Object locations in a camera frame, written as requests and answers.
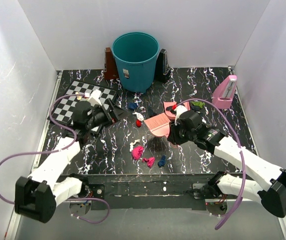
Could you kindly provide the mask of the pink dustpan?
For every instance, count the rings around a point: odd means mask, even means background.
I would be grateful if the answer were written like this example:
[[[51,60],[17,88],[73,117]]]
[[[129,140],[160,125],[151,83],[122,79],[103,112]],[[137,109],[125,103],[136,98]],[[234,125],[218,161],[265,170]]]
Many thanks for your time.
[[[163,102],[163,106],[166,117],[171,121],[177,120],[181,114],[190,110],[188,103],[178,105],[175,101]]]

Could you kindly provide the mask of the pink hand brush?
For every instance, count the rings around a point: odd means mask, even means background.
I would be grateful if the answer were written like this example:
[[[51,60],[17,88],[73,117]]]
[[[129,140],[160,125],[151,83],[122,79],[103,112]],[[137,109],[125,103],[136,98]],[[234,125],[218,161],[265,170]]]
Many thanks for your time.
[[[170,123],[175,121],[174,118],[168,117],[164,112],[144,120],[149,131],[158,138],[168,138],[170,136]]]

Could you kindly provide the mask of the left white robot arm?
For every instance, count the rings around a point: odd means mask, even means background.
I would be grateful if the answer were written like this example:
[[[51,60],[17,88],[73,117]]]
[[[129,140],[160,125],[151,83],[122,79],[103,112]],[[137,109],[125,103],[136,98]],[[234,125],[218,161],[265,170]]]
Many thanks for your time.
[[[46,223],[54,215],[56,207],[71,197],[84,202],[103,197],[81,175],[72,173],[61,182],[57,180],[88,142],[93,129],[109,127],[129,115],[111,100],[107,104],[108,107],[104,107],[94,98],[76,103],[54,151],[28,177],[20,177],[16,181],[14,211],[17,214]]]

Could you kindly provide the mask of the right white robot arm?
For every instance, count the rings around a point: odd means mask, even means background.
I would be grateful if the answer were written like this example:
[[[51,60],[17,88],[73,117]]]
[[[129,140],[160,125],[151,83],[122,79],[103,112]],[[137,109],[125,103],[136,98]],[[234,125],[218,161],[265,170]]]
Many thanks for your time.
[[[260,203],[269,213],[286,216],[286,168],[267,162],[239,146],[226,132],[206,125],[200,115],[184,106],[171,113],[167,138],[174,145],[193,142],[198,148],[222,158],[241,169],[250,180],[242,180],[219,172],[208,182],[209,194],[220,199],[224,195],[238,195]]]

